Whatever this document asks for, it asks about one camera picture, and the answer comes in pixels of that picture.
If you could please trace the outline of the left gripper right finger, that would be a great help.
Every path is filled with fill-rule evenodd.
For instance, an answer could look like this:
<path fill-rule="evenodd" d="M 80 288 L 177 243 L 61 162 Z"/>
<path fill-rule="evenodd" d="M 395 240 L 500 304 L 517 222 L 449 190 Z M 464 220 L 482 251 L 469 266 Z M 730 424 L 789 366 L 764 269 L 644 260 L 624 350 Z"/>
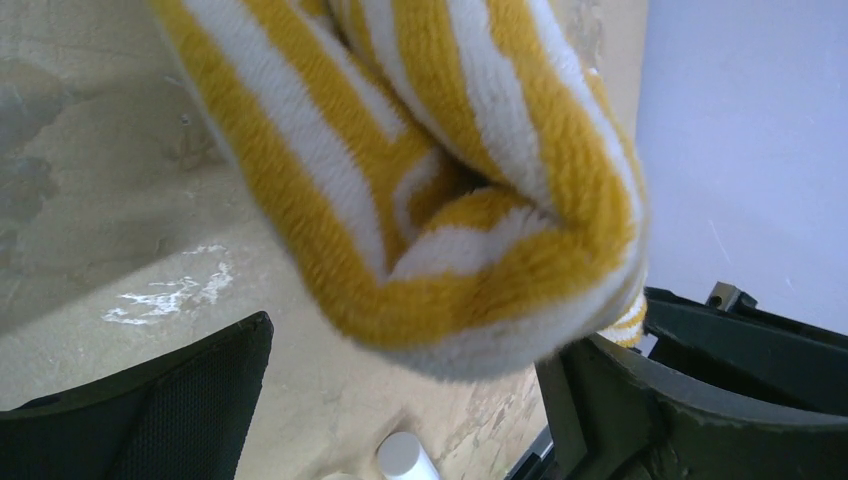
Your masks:
<path fill-rule="evenodd" d="M 843 479 L 847 339 L 651 288 L 647 353 L 592 336 L 536 367 L 562 479 Z"/>

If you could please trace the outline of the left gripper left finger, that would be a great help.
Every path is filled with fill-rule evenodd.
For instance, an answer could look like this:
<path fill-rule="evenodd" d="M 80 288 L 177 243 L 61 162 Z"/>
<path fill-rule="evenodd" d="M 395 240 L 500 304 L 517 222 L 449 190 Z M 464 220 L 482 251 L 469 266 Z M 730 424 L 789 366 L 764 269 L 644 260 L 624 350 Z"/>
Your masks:
<path fill-rule="evenodd" d="M 178 350 L 1 414 L 4 479 L 232 479 L 269 362 L 257 312 Z"/>

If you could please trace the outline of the lavender cosmetic tube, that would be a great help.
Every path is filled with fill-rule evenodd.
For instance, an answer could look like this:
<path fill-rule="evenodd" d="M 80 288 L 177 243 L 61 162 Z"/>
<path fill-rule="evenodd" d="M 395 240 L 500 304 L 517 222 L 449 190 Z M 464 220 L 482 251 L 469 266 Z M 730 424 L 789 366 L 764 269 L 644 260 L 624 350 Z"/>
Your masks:
<path fill-rule="evenodd" d="M 377 450 L 377 463 L 388 480 L 441 479 L 419 439 L 409 432 L 394 432 L 386 437 Z"/>

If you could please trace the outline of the yellow striped garment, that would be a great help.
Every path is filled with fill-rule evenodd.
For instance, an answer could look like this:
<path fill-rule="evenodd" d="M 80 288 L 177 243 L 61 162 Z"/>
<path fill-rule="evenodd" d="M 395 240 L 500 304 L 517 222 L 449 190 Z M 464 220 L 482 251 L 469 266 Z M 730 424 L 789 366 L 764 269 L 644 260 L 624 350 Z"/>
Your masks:
<path fill-rule="evenodd" d="M 558 1 L 155 1 L 323 316 L 445 381 L 643 331 L 646 186 Z"/>

